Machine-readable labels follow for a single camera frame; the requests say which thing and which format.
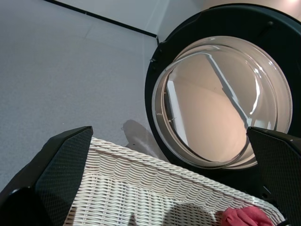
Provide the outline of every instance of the white wicker basket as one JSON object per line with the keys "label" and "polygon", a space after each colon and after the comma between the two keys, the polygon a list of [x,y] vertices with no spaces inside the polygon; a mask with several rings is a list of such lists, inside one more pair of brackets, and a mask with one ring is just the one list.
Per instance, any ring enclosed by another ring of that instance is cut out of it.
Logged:
{"label": "white wicker basket", "polygon": [[269,203],[199,174],[93,138],[83,179],[64,225],[219,226],[228,207],[257,206],[277,225]]}

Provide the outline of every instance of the red cloth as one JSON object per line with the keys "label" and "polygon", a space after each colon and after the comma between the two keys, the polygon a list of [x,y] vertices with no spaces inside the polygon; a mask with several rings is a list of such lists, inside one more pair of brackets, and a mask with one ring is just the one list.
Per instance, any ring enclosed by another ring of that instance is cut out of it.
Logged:
{"label": "red cloth", "polygon": [[227,208],[222,213],[222,226],[273,226],[268,216],[255,206]]}

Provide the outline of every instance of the laundry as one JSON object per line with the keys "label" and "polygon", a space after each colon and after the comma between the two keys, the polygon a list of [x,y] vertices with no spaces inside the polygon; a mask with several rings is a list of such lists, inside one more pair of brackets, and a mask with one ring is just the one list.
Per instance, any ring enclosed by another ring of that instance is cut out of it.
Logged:
{"label": "laundry", "polygon": [[272,221],[255,206],[228,208],[222,214],[221,226],[273,226]]}

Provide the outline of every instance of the black baseboard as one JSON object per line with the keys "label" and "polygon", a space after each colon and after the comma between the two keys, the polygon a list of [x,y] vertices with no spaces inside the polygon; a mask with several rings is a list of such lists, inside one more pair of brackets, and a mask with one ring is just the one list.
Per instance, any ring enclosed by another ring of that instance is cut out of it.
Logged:
{"label": "black baseboard", "polygon": [[147,31],[141,30],[141,29],[139,29],[139,28],[136,28],[136,27],[133,27],[133,26],[130,26],[130,25],[127,25],[127,24],[123,24],[123,23],[121,23],[121,22],[118,22],[118,21],[115,21],[115,20],[112,20],[112,19],[109,19],[109,18],[100,16],[100,15],[97,15],[97,14],[94,14],[94,13],[87,12],[87,11],[85,11],[85,10],[83,10],[83,9],[76,8],[76,7],[74,7],[74,6],[69,6],[69,5],[65,4],[65,3],[62,3],[62,2],[59,2],[59,1],[56,1],[56,0],[45,0],[45,1],[51,2],[51,3],[53,3],[53,4],[56,4],[56,5],[59,5],[59,6],[68,8],[68,9],[72,9],[72,10],[77,11],[77,12],[79,12],[79,13],[83,13],[83,14],[86,14],[86,15],[88,15],[88,16],[92,16],[92,17],[95,17],[95,18],[97,18],[97,19],[100,19],[100,20],[104,20],[104,21],[106,21],[106,22],[109,22],[109,23],[112,23],[112,24],[115,24],[115,25],[118,25],[118,26],[121,26],[121,27],[130,29],[130,30],[135,31],[135,32],[139,32],[139,33],[142,33],[142,34],[151,36],[151,37],[153,37],[153,38],[156,38],[156,37],[157,37],[156,34],[153,34],[153,33],[151,33],[151,32],[147,32]]}
{"label": "black baseboard", "polygon": [[156,36],[157,46],[160,44],[159,37]]}

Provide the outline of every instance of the white wall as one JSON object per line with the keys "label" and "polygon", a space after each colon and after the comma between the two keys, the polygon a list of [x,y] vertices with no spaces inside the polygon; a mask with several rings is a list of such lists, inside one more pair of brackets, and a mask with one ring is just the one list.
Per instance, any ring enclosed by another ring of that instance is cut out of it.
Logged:
{"label": "white wall", "polygon": [[252,3],[275,8],[295,18],[301,13],[301,0],[206,0],[204,9],[228,3]]}
{"label": "white wall", "polygon": [[158,31],[158,38],[164,41],[168,35],[189,17],[199,13],[204,0],[170,0]]}
{"label": "white wall", "polygon": [[170,0],[57,0],[157,34]]}

